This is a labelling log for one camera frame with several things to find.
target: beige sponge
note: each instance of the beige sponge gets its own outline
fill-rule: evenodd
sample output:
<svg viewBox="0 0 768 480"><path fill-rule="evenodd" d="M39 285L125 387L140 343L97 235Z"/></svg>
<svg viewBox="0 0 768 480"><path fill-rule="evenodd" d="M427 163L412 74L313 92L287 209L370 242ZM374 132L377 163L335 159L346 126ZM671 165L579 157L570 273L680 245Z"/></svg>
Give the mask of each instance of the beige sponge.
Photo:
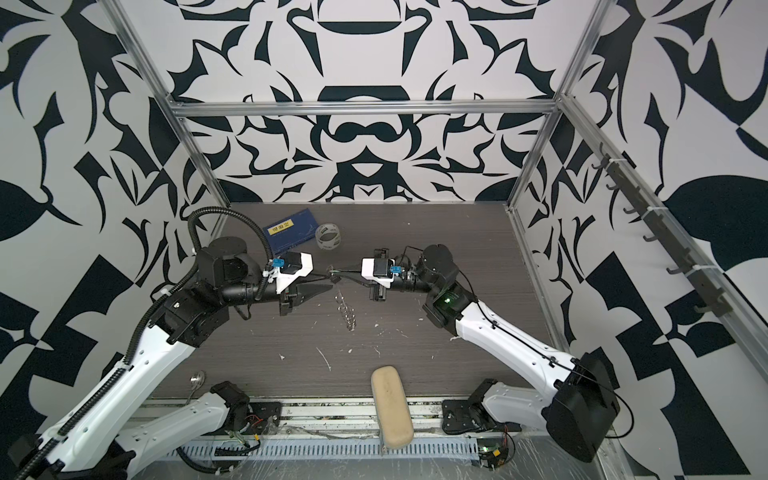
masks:
<svg viewBox="0 0 768 480"><path fill-rule="evenodd" d="M413 440L413 422L400 375L393 366L383 366L371 375L373 401L384 446L400 449Z"/></svg>

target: black cable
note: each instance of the black cable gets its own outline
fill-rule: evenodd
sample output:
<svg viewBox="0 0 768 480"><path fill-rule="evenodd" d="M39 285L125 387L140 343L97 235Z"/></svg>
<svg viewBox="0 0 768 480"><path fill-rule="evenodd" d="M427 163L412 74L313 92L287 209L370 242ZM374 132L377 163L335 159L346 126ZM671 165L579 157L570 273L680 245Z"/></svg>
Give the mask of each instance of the black cable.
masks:
<svg viewBox="0 0 768 480"><path fill-rule="evenodd" d="M214 455L220 456L220 457L234 457L234 456L240 456L240 455L248 455L251 452L254 452L255 450L258 450L261 446L261 440L256 440L256 444L253 447L246 447L245 449L241 450L229 450L224 449L221 447L216 448L214 450Z"/></svg>
<svg viewBox="0 0 768 480"><path fill-rule="evenodd" d="M412 249L414 249L414 250L418 250L419 252L423 252L423 251L424 251L424 250L422 250L422 249L420 249L420 248L411 247L410 245L406 245L406 248L402 249L402 255L400 255L400 262L398 263L398 265L399 265L399 266L402 266L402 259L403 259L403 258L407 258L407 257L406 257L406 251L407 251L409 248L412 248Z"/></svg>
<svg viewBox="0 0 768 480"><path fill-rule="evenodd" d="M219 471L218 468L207 467L205 465L200 465L199 463L196 463L192 458L189 458L187 453L181 447L176 449L176 454L179 455L179 458L181 458L181 460L184 463L186 463L189 468L192 468L196 472L216 474L216 472Z"/></svg>
<svg viewBox="0 0 768 480"><path fill-rule="evenodd" d="M459 270L458 272L459 272L459 273L460 273L460 274L461 274L461 275L464 277L464 280L466 280L466 281L467 281L467 284L469 285L469 291L470 291L470 292L472 292L472 296L475 298L475 300L477 300L478 298L477 298L477 296L475 295L475 289L473 289L473 288L472 288L472 282L470 282L470 281L469 281L469 278L467 278L467 276L464 274L464 272L462 272L461 270ZM514 339L516 339L517 341L519 341L520 343L522 343L523 345L527 346L529 349L531 349L531 350L533 350L534 352L536 352L536 353L537 353L537 354L538 354L538 355L539 355L539 356L540 356L542 359L544 359L544 360L547 360L548 362L552 363L553 365L557 365L557 366L559 366L559 367L560 367L560 368L562 368L562 369L566 369L566 370L567 370L567 371L569 371L569 372L575 373L576 375L578 375L578 376L580 376L580 377L582 377L582 378L584 378L584 379L587 379L587 380L589 380L590 382L593 382L595 385L599 386L600 388L604 389L604 390L605 390L605 391L607 391L607 392L612 392L614 395L616 395L616 398L618 398L619 400L621 400L621 402L622 402L622 403L624 403L624 404L627 406L627 410L629 411L629 416L630 416L630 425L629 425L629 429L628 429L628 430L627 430L625 433L623 433L623 434L621 434L621 435L614 435L614 436L608 436L608 435L606 435L606 436L605 436L605 438L606 438L606 439L623 439L624 437L626 437L627 435L629 435L629 434L632 432L632 430L634 429L634 412L632 411L632 407L630 407L630 406L629 406L629 403L627 403L627 401L626 401L626 400L624 400L624 398L622 398L622 397L621 397L621 396L620 396L618 393L616 393L616 392L613 390L613 388L611 388L611 387L608 387L608 386L605 386L605 385L603 385L602 383L598 382L597 380L595 380L595 379L593 379L593 378L591 378L591 377L588 377L588 376L584 375L583 373L577 372L576 370L573 370L573 369L569 369L567 366L565 366L565 365L563 365L563 364L559 363L559 362L558 362L558 361L557 361L557 360L556 360L556 359L555 359L553 356L551 356L551 357L550 357L550 356L546 356L544 353L541 353L541 352L540 352L540 351L538 351L538 350L537 350L535 347L533 347L533 346L531 346L529 343L525 342L525 341L524 341L523 339L521 339L519 336L517 336L517 335L515 335L514 333L512 333L512 332L509 332L509 331L507 331L506 329L502 328L501 326L499 326L498 322L495 322L494 320L491 320L491 319L489 319L489 318L488 318L488 316L487 316L487 315L485 315L485 311L482 309L482 306L480 305L480 302L479 302L479 301L478 301L478 308L480 309L480 313L482 313L482 315L483 315L483 317L485 318L485 320L486 320L488 323L490 323L490 324L491 324L491 326L492 326L492 328L493 328L493 329L499 329L499 330L501 330L502 332L506 333L507 335L511 336L512 338L514 338Z"/></svg>
<svg viewBox="0 0 768 480"><path fill-rule="evenodd" d="M259 240L261 241L261 245L264 247L264 253L266 253L266 261L269 262L273 259L272 254L272 247L270 246L270 242L266 239L266 235L264 235L263 230L261 230L261 227L248 218L246 215L243 215L240 212L236 212L235 210L230 210L229 208L224 207L203 207L198 208L194 212L190 214L190 216L187 218L187 230L189 230L190 238L192 239L192 246L194 247L195 253L198 252L202 246L200 245L200 238L197 236L197 219L202 217L203 215L208 214L222 214L222 215L228 215L230 217L237 218L241 222L245 223L248 227L250 227L251 230L256 234L257 237L259 237ZM261 280L259 281L259 287L256 291L256 294L253 296L253 299L257 302L261 300L262 295L264 294L264 290L266 290L267 285L267 277L262 276Z"/></svg>
<svg viewBox="0 0 768 480"><path fill-rule="evenodd" d="M259 240L261 240L262 245L264 246L264 250L266 252L267 260L272 259L272 247L270 247L269 242L266 239L266 236L264 235L264 232L261 230L261 227L256 224L253 220L246 217L245 215L241 214L240 212L236 212L234 210L229 210L227 208L222 207L204 207L199 208L192 212L192 214L187 218L187 229L190 233L190 238L192 239L192 245L195 249L195 253L198 252L202 246L200 245L200 238L197 236L197 226L196 222L199 217L202 217L206 214L223 214L223 215L229 215L230 217L235 217L238 220L245 223L248 227L250 227L251 230L253 230L257 237L259 237ZM173 293L176 293L177 291L184 288L184 285L192 278L192 276L197 272L197 260L195 260L194 265L192 268L190 268L189 272L187 272L184 277L181 278L175 285L173 285L168 294L163 294L157 300L155 300L152 305L149 307L149 309L144 313L144 315L139 320L139 323L136 325L136 328L134 329L133 335L131 335L131 340L128 342L128 347L125 350L125 356L123 357L123 364L128 367L131 362L133 361L134 355L136 354L136 349L138 348L139 341L141 340L141 334L144 332L144 329L147 326L147 323L149 322L150 317L153 313L157 311L157 309L160 308L160 306L163 304L163 302ZM259 289L257 291L257 300L260 300L264 290L266 289L266 277L262 277L261 282L259 284ZM125 368L116 369L109 379L107 379L104 384L101 385L99 390L94 393L91 398L89 398L78 410L75 412L72 417L67 420L67 422L64 423L64 425L61 426L61 428L57 431L58 437L66 437L67 434L80 422L80 420L85 417L85 414L88 413L97 403L99 400L101 400L102 397L104 397L107 392L114 386L114 384L125 374L127 370ZM18 471L16 476L14 477L14 480L26 480L26 478L29 476L31 472L33 472L40 464L40 462L48 456L49 453L58 445L59 441L57 439L49 439L45 445L38 450L35 455L32 456L32 458L29 460L29 462L26 463L26 465Z"/></svg>
<svg viewBox="0 0 768 480"><path fill-rule="evenodd" d="M362 286L371 287L371 285L373 285L373 283L371 283L371 282L366 282L364 280L358 280L354 276L342 275L341 273L334 273L333 275L334 276L340 276L342 278L346 278L347 280L352 280L354 283L357 283L357 284L362 285Z"/></svg>
<svg viewBox="0 0 768 480"><path fill-rule="evenodd" d="M319 282L322 280L328 280L330 277L331 277L330 275L325 275L325 276L321 276L320 278L313 278L311 280L297 280L294 283L296 285L303 285L304 283L312 283L312 282Z"/></svg>
<svg viewBox="0 0 768 480"><path fill-rule="evenodd" d="M408 255L398 255L397 257L395 257L394 260L397 260L397 259L400 259L397 262L397 266L401 266L403 270L411 269L412 262L411 262L411 259L408 257Z"/></svg>
<svg viewBox="0 0 768 480"><path fill-rule="evenodd" d="M109 389L112 388L112 386L120 379L120 377L123 376L123 374L126 372L126 369L117 369L112 373L112 375L107 379L106 382L99 388L99 390L94 393L90 399L88 399L82 407L80 407L77 412L75 412L72 417L67 420L67 422L64 423L64 425L61 426L61 428L56 433L60 437L65 437L76 425L80 420L85 416L88 411L93 408L94 405L107 394ZM14 480L26 480L27 477L40 465L40 462L43 461L45 457L48 456L49 453L56 447L56 445L59 444L59 441L57 439L49 439L45 445L35 453L34 456L27 462L24 467L22 467L21 470L18 471L16 476L13 478Z"/></svg>
<svg viewBox="0 0 768 480"><path fill-rule="evenodd" d="M518 446L515 444L515 439L512 438L512 435L509 435L509 432L505 430L504 435L506 435L509 438L509 440L512 442L512 448L513 448L512 455L507 454L507 460L505 462L505 463L509 463L515 457L515 455L518 454Z"/></svg>

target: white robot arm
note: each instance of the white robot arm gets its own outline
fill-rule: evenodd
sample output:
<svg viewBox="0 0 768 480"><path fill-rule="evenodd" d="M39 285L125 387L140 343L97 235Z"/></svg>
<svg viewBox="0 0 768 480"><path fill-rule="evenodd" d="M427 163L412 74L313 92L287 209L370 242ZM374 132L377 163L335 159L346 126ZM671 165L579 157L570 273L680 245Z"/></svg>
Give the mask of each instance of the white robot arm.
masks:
<svg viewBox="0 0 768 480"><path fill-rule="evenodd" d="M502 319L477 298L466 276L469 291L456 280L463 273L445 245L429 245L413 265L405 251L394 259L388 252L376 250L362 261L361 275L374 282L372 300L385 300L388 290L426 292L422 308L437 327L480 346L536 390L522 392L486 380L470 397L470 403L477 403L470 405L474 418L453 433L489 429L494 422L518 423L546 429L566 452L591 461L619 413L602 362L589 354L575 359ZM443 429L448 432L445 419Z"/></svg>
<svg viewBox="0 0 768 480"><path fill-rule="evenodd" d="M526 392L486 380L470 397L476 402L471 405L472 427L450 432L444 420L444 430L481 431L508 422L528 425L546 429L575 458L592 460L619 411L602 363L589 356L576 360L502 319L475 296L471 284L467 291L456 281L460 270L447 247L426 247L413 265L405 254L397 261L387 253L377 250L374 258L362 261L362 276L373 282L373 300L385 300L388 290L426 293L422 308L436 326L485 349L535 389ZM199 249L196 279L184 288L175 286L153 305L124 361L39 439L27 435L14 444L9 455L20 468L15 480L103 478L114 472L120 472L115 478L131 478L170 450L232 423L233 412L242 413L249 398L223 382L176 412L123 428L160 381L229 319L231 306L279 301L280 315L286 315L331 288L296 282L311 274L312 257L307 253L278 257L263 276L245 254L245 243L234 237ZM259 276L258 284L242 281Z"/></svg>

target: blue box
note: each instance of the blue box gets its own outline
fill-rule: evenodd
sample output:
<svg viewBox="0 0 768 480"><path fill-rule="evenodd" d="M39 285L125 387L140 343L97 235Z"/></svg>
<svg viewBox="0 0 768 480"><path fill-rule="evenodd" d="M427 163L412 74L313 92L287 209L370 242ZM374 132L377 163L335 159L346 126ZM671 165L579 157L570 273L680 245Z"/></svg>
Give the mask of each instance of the blue box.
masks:
<svg viewBox="0 0 768 480"><path fill-rule="evenodd" d="M317 220L315 220L310 209L305 208L290 217L283 218L279 222L264 227L262 230L264 230L264 235L266 235L266 239L270 242L272 253L277 257L296 245L313 239L315 237L315 230L317 230Z"/></svg>

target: roll of tape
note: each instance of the roll of tape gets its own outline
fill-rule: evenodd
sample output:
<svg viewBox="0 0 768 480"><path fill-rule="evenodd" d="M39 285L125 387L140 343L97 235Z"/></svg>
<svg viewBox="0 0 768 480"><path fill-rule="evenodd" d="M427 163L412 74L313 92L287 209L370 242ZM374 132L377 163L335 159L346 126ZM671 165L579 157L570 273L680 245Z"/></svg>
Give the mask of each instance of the roll of tape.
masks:
<svg viewBox="0 0 768 480"><path fill-rule="evenodd" d="M315 240L323 250L333 250L341 243L341 230L333 223L324 223L315 230Z"/></svg>

